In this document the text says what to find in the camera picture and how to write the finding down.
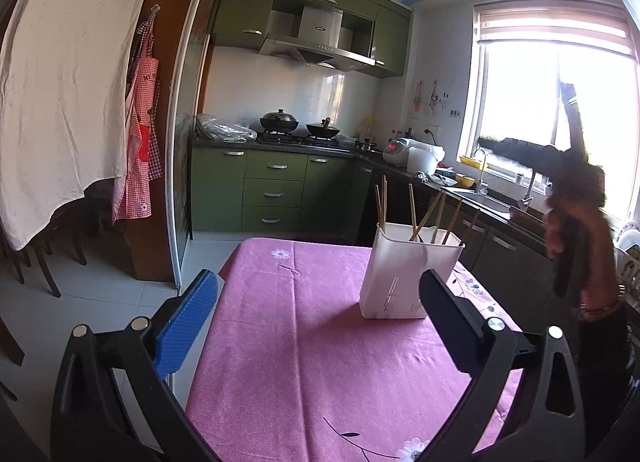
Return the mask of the person's right hand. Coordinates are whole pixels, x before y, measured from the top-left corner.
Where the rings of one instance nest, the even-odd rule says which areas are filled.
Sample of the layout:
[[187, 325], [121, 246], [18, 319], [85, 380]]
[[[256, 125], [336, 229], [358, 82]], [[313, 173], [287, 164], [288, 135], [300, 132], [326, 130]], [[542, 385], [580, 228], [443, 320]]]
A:
[[548, 197], [546, 249], [558, 261], [556, 287], [586, 321], [620, 307], [614, 248], [608, 221], [597, 203], [568, 194]]

